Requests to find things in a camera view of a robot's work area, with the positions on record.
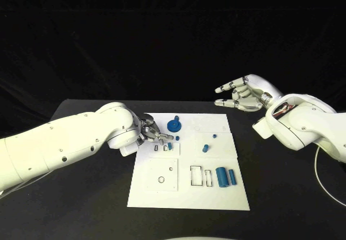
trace blue cylinder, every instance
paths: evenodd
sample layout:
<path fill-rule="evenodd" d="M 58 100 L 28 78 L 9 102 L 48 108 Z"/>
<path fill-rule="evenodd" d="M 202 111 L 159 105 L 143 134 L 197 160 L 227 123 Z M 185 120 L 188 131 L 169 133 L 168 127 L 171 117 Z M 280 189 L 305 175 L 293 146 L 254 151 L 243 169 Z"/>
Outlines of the blue cylinder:
<path fill-rule="evenodd" d="M 231 177 L 231 183 L 233 183 L 233 185 L 237 185 L 237 177 L 236 177 L 234 169 L 228 170 L 228 172 L 230 172 L 230 177 Z"/>
<path fill-rule="evenodd" d="M 207 144 L 207 145 L 204 146 L 204 149 L 202 149 L 204 153 L 208 152 L 208 148 L 210 148 L 210 145 Z"/>
<path fill-rule="evenodd" d="M 218 175 L 218 186 L 225 188 L 230 186 L 230 179 L 227 174 L 227 169 L 224 167 L 217 168 L 217 175 Z"/>
<path fill-rule="evenodd" d="M 168 122 L 168 130 L 176 133 L 182 129 L 182 124 L 179 122 L 179 116 L 175 116 L 175 119 Z"/>

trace white mat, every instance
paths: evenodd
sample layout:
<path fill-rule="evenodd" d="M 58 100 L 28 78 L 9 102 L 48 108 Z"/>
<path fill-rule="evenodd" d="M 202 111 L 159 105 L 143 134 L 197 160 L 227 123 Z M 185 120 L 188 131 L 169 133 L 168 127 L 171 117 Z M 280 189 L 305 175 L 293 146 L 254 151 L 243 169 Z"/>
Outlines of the white mat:
<path fill-rule="evenodd" d="M 175 136 L 174 149 L 146 142 L 133 169 L 129 207 L 250 210 L 234 137 L 225 114 L 149 113 L 161 131 Z M 174 133 L 168 122 L 179 116 L 182 129 Z M 191 166 L 202 166 L 202 186 L 192 186 Z M 237 185 L 220 187 L 217 168 L 234 169 Z M 211 170 L 212 186 L 207 186 Z"/>

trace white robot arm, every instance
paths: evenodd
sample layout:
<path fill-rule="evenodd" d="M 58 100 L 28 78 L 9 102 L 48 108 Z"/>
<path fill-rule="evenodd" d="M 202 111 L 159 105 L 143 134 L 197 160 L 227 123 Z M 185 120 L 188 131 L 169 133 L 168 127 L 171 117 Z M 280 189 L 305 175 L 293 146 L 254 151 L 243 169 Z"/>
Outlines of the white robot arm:
<path fill-rule="evenodd" d="M 274 135 L 293 150 L 316 143 L 336 160 L 346 163 L 346 113 L 306 94 L 283 95 L 272 83 L 251 74 L 215 89 L 233 90 L 233 99 L 220 99 L 215 105 L 254 112 L 263 107 L 266 116 L 253 128 L 267 139 Z"/>
<path fill-rule="evenodd" d="M 120 102 L 51 121 L 0 139 L 0 192 L 94 155 L 104 142 L 127 156 L 156 138 L 163 144 L 174 136 L 161 133 L 149 114 L 138 116 Z"/>

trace circular hole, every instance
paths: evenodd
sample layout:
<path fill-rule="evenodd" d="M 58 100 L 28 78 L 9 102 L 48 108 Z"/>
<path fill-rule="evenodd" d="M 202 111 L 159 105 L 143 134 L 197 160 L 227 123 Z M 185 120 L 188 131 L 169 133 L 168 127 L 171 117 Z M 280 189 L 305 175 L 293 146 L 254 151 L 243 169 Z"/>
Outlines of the circular hole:
<path fill-rule="evenodd" d="M 165 177 L 161 176 L 161 177 L 159 177 L 159 183 L 162 184 L 163 182 L 165 182 Z"/>

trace table surface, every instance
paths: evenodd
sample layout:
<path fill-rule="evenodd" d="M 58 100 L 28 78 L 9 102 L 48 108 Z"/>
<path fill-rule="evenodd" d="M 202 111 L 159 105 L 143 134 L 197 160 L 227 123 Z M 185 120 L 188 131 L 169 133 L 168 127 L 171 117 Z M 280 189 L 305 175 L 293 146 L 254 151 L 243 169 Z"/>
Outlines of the table surface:
<path fill-rule="evenodd" d="M 117 101 L 65 100 L 52 120 L 110 102 Z M 2 239 L 346 239 L 346 207 L 316 180 L 318 147 L 293 151 L 274 137 L 264 140 L 253 129 L 264 110 L 246 113 L 212 102 L 119 102 L 136 113 L 227 114 L 251 211 L 127 207 L 136 154 L 123 157 L 104 144 L 94 156 L 0 200 Z M 318 169 L 325 187 L 346 202 L 346 173 L 323 151 Z"/>

